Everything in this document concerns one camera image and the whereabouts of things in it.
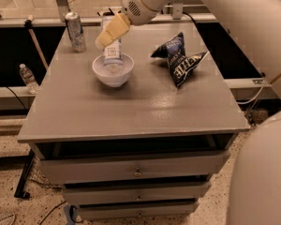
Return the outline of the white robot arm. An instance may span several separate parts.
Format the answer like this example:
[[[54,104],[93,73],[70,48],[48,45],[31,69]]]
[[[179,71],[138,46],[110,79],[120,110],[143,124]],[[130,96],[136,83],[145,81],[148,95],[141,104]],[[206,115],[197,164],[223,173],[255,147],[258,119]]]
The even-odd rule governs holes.
[[[122,11],[96,39],[98,48],[150,22],[173,0],[122,0]],[[281,0],[201,0],[260,72],[257,98],[281,99]],[[281,111],[257,126],[236,158],[225,225],[281,225]]]

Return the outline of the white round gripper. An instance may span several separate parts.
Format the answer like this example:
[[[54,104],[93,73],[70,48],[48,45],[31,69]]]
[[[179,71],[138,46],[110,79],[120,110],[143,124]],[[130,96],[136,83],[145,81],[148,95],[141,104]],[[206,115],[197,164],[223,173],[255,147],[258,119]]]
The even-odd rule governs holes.
[[[124,13],[105,13],[102,18],[102,31],[95,44],[105,49],[115,40],[121,38],[133,25],[143,25],[151,21],[157,13],[174,0],[123,0]]]

